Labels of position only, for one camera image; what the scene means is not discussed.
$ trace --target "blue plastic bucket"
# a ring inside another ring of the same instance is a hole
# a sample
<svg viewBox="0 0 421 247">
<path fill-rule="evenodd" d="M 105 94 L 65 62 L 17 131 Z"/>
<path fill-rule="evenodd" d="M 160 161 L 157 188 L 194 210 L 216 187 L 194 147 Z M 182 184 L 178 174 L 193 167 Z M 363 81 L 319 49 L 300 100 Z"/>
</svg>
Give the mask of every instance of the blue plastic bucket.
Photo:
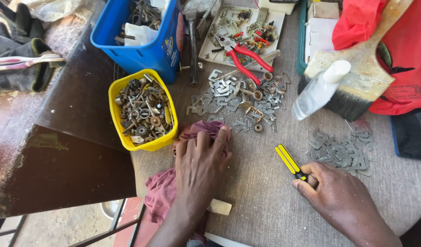
<svg viewBox="0 0 421 247">
<path fill-rule="evenodd" d="M 129 74 L 156 70 L 165 84 L 172 84 L 185 40 L 180 0 L 171 0 L 153 42 L 142 46 L 118 46 L 114 40 L 131 14 L 130 0 L 109 0 L 91 32 L 90 41 Z"/>
</svg>

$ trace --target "red pliers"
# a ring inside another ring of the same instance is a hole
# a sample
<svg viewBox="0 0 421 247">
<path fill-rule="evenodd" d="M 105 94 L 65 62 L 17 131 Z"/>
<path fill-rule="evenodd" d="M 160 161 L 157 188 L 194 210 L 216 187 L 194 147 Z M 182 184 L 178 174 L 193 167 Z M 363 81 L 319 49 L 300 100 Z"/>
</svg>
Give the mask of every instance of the red pliers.
<svg viewBox="0 0 421 247">
<path fill-rule="evenodd" d="M 264 69 L 268 70 L 269 72 L 273 72 L 273 67 L 268 65 L 258 54 L 254 53 L 253 51 L 242 48 L 239 45 L 239 43 L 236 43 L 232 41 L 229 37 L 222 36 L 218 33 L 215 33 L 214 37 L 217 39 L 220 46 L 227 51 L 226 56 L 232 57 L 236 68 L 238 68 L 238 70 L 240 70 L 243 74 L 252 79 L 256 83 L 256 85 L 259 86 L 261 84 L 261 81 L 259 81 L 259 79 L 255 75 L 253 75 L 253 73 L 250 70 L 246 69 L 244 66 L 241 65 L 238 59 L 238 55 L 236 53 L 241 53 L 243 55 L 251 57 L 252 59 L 256 60 L 258 64 L 261 65 Z"/>
</svg>

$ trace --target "hammer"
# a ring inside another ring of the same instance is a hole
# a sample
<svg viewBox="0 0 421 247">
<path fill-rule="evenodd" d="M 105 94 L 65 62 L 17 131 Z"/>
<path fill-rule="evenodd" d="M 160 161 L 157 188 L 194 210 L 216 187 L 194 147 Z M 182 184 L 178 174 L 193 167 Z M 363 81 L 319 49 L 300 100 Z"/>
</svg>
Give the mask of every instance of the hammer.
<svg viewBox="0 0 421 247">
<path fill-rule="evenodd" d="M 184 13 L 189 26 L 189 60 L 191 70 L 190 83 L 191 87 L 198 87 L 197 82 L 197 38 L 195 37 L 195 20 L 197 18 L 197 10 L 188 10 Z"/>
</svg>

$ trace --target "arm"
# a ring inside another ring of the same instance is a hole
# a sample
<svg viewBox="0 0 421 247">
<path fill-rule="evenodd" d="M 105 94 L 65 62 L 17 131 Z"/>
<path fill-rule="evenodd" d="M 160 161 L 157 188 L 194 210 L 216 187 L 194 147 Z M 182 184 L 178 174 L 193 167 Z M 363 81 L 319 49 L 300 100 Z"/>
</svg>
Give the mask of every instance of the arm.
<svg viewBox="0 0 421 247">
<path fill-rule="evenodd" d="M 294 180 L 293 186 L 326 222 L 353 244 L 402 247 L 358 178 L 320 162 L 308 163 L 301 170 L 308 175 L 308 182 Z"/>
<path fill-rule="evenodd" d="M 229 127 L 221 127 L 213 145 L 210 145 L 208 132 L 199 132 L 196 139 L 178 144 L 175 159 L 177 196 L 147 247 L 186 244 L 213 199 L 212 192 L 222 185 L 225 164 L 232 155 L 221 155 L 229 133 Z"/>
</svg>

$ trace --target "label on bucket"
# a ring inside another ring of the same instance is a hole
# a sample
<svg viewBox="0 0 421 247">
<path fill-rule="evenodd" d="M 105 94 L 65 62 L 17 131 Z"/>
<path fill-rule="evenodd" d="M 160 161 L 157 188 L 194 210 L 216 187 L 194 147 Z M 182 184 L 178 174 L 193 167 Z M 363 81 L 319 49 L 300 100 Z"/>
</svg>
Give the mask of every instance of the label on bucket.
<svg viewBox="0 0 421 247">
<path fill-rule="evenodd" d="M 173 16 L 177 16 L 177 25 L 175 31 L 175 37 L 166 36 L 162 42 L 162 49 L 166 60 L 169 62 L 171 67 L 178 64 L 179 58 L 183 51 L 183 42 L 185 39 L 185 23 L 183 21 L 183 15 L 179 9 L 175 8 Z"/>
</svg>

